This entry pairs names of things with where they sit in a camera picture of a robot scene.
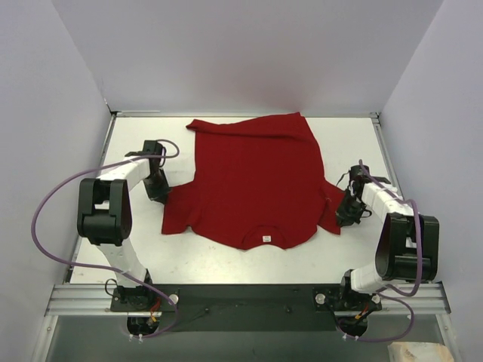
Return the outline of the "red t-shirt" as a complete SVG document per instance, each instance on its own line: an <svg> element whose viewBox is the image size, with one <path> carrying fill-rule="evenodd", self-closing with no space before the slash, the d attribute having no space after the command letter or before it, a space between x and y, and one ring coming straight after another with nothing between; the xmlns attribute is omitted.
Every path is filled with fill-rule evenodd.
<svg viewBox="0 0 483 362"><path fill-rule="evenodd" d="M325 178L319 144L298 113L231 124L194 120L195 173L175 186L162 233L197 235L250 250L283 250L319 229L338 235L343 191Z"/></svg>

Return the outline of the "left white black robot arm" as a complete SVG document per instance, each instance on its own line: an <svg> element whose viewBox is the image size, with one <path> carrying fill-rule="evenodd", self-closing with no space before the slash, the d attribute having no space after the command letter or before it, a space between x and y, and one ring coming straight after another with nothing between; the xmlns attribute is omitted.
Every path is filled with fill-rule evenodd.
<svg viewBox="0 0 483 362"><path fill-rule="evenodd" d="M146 310L155 300L151 277L130 240L133 226L130 191L144 184L147 198L165 204L171 191L163 170L167 140L146 140L125 155L124 163L79 184L77 229L106 257L116 274L113 299Z"/></svg>

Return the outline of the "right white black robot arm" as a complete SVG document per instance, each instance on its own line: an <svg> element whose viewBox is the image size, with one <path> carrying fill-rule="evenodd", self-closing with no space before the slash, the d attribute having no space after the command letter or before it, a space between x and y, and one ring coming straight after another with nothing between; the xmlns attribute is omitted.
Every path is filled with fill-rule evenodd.
<svg viewBox="0 0 483 362"><path fill-rule="evenodd" d="M344 282L354 293L392 290L400 296L415 296L438 270L439 221L421 214L414 200L403 199L387 178L372 176L363 163L351 167L348 176L336 211L338 226L359 224L367 213L382 222L382 230L374 261L349 270Z"/></svg>

